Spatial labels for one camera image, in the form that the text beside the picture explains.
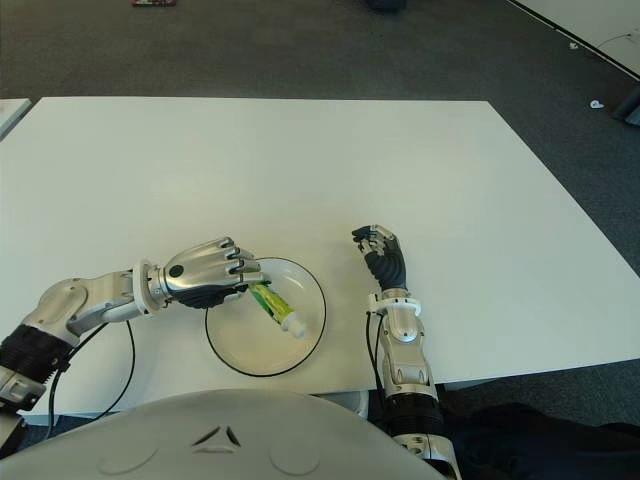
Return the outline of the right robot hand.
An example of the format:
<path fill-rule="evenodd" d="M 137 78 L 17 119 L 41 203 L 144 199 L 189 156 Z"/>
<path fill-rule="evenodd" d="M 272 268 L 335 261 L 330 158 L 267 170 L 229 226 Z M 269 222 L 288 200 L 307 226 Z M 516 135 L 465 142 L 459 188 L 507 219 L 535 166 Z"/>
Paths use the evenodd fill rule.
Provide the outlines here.
<path fill-rule="evenodd" d="M 398 237 L 377 224 L 359 227 L 351 234 L 381 290 L 406 290 L 406 266 Z"/>

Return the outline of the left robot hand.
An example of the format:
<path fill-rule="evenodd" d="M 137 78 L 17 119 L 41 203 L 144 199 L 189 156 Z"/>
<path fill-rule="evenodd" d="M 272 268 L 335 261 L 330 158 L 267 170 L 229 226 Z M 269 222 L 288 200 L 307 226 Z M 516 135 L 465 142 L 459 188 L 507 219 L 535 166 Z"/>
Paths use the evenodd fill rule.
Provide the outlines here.
<path fill-rule="evenodd" d="M 160 287 L 165 296 L 194 309 L 210 309 L 236 298 L 251 284 L 267 280 L 253 255 L 230 237 L 184 250 L 162 268 Z"/>

